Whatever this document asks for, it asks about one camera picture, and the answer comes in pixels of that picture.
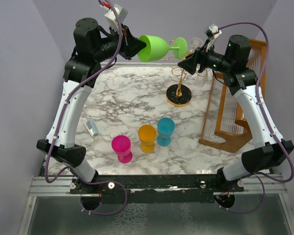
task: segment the blue goblet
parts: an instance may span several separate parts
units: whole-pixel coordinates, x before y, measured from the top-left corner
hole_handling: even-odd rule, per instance
[[[171,143],[171,135],[175,129],[174,121],[169,117],[163,117],[158,121],[157,143],[160,146],[168,146]]]

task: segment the white wall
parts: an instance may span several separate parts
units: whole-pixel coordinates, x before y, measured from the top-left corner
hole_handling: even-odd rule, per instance
[[[105,10],[97,0],[33,0],[61,54],[67,61],[74,47],[75,23],[85,17],[96,19],[108,30]],[[151,34],[170,41],[177,37],[206,40],[204,29],[215,23],[219,26],[237,21],[253,21],[263,25],[276,0],[113,0],[128,10],[124,24],[139,37]],[[229,36],[237,32],[256,37],[258,30],[237,26],[224,31],[217,48],[225,51]]]
[[[270,41],[266,103],[279,131],[294,143],[294,0],[279,0],[264,28]],[[290,156],[294,162],[294,151]],[[289,177],[287,161],[280,170]],[[294,212],[294,180],[287,188]]]
[[[43,139],[60,99],[64,60],[31,0],[0,0],[0,235],[18,232]]]

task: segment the cup base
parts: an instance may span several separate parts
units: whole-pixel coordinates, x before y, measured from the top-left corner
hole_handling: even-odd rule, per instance
[[[133,158],[133,154],[132,152],[129,152],[129,154],[127,154],[126,156],[118,156],[118,160],[121,162],[121,163],[129,163]]]
[[[168,146],[171,143],[171,138],[162,138],[158,136],[157,143],[162,147]]]
[[[155,144],[151,144],[151,145],[144,145],[144,144],[141,144],[141,150],[144,152],[144,153],[151,153],[153,150],[155,149]]]

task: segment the marble countertop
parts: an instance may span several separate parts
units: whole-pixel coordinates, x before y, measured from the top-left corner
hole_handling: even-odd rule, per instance
[[[206,77],[188,75],[183,84],[193,97],[185,107],[170,105],[165,97],[167,88],[179,81],[171,74],[172,67],[119,67],[102,73],[83,108],[76,130],[76,144],[87,149],[86,159],[99,174],[209,174],[241,157],[253,148],[246,144],[237,153],[228,153],[198,143],[209,92],[212,73]],[[156,128],[158,120],[170,117],[175,122],[171,144],[155,146],[150,154],[140,150],[138,129],[150,124]],[[92,137],[83,122],[92,118],[99,135]],[[126,135],[131,139],[133,160],[118,161],[111,147],[113,137]],[[49,174],[55,175],[62,164],[51,159]]]

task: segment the pink goblet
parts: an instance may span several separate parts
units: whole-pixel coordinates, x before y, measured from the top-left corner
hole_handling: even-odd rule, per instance
[[[121,163],[129,163],[132,160],[131,140],[127,136],[114,137],[111,146]]]

